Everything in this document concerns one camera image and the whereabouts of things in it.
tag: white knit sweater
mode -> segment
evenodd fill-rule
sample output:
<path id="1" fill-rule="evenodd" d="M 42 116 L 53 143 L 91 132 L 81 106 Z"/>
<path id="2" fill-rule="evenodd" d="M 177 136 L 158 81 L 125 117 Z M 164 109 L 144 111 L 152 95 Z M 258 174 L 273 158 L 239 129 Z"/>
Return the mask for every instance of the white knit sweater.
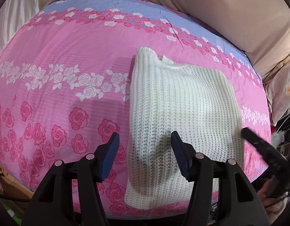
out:
<path id="1" fill-rule="evenodd" d="M 239 108 L 232 85 L 218 70 L 175 64 L 165 56 L 159 60 L 152 49 L 139 48 L 129 128 L 125 202 L 132 207 L 150 209 L 190 199 L 193 183 L 181 175 L 170 144 L 174 130 L 211 160 L 234 158 L 243 167 Z"/>

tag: pink bedsheet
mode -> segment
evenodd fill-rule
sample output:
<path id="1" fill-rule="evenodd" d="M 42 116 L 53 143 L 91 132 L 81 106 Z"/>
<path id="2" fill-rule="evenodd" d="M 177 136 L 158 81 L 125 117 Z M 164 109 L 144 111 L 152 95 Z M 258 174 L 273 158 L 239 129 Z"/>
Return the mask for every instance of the pink bedsheet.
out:
<path id="1" fill-rule="evenodd" d="M 142 28 L 117 17 L 138 19 Z M 74 7 L 42 11 L 4 48 L 0 54 L 0 164 L 25 186 L 35 190 L 56 160 L 77 161 L 117 132 L 120 148 L 113 168 L 98 184 L 107 216 L 152 218 L 186 211 L 188 202 L 152 210 L 134 209 L 124 202 L 130 77 L 140 46 L 177 63 L 222 71 L 233 85 L 243 126 L 270 141 L 266 96 L 252 69 L 221 46 L 193 35 L 192 25 L 181 28 L 144 18 L 141 13 L 123 13 L 116 6 L 100 12 Z M 144 21 L 153 26 L 144 29 Z M 172 33 L 172 26 L 177 33 Z M 253 181 L 266 168 L 260 155 L 245 143 L 248 178 Z M 75 180 L 73 201 L 79 211 Z"/>

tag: black cable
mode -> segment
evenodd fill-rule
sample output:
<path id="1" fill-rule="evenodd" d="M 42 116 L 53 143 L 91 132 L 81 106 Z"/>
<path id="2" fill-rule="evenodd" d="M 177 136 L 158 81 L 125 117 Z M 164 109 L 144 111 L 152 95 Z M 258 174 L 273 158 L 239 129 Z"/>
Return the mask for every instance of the black cable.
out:
<path id="1" fill-rule="evenodd" d="M 19 198 L 14 198 L 14 197 L 1 195 L 1 194 L 0 194 L 0 199 L 13 200 L 13 201 L 17 201 L 17 202 L 30 202 L 30 199 L 19 199 Z"/>
<path id="2" fill-rule="evenodd" d="M 269 208 L 269 207 L 271 207 L 271 206 L 273 206 L 273 205 L 275 205 L 275 204 L 277 204 L 277 203 L 279 203 L 280 201 L 282 201 L 282 200 L 284 200 L 286 197 L 288 197 L 289 196 L 289 194 L 287 194 L 287 195 L 285 195 L 285 196 L 283 196 L 281 199 L 279 199 L 279 200 L 277 200 L 276 202 L 274 202 L 274 203 L 271 203 L 271 204 L 269 204 L 269 205 L 267 205 L 266 207 L 264 207 L 265 209 L 266 208 Z"/>

